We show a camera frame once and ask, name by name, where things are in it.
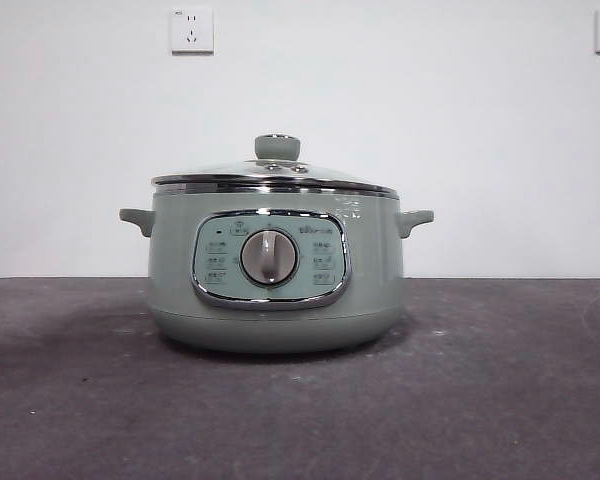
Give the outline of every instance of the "white wall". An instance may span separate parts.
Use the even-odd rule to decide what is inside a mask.
[[[0,277],[145,275],[118,208],[270,131],[435,209],[409,275],[600,277],[600,2],[205,4],[172,57],[177,2],[0,0]]]

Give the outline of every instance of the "gray surface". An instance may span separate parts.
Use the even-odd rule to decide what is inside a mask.
[[[600,280],[407,280],[291,357],[161,338],[145,282],[0,280],[0,478],[600,479]]]

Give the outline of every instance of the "multi-cooker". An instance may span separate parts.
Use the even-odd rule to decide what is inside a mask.
[[[120,210],[151,238],[159,328],[210,349],[284,353],[374,339],[403,312],[401,239],[433,221],[395,190],[298,161],[264,135],[256,159],[156,177],[153,210]]]

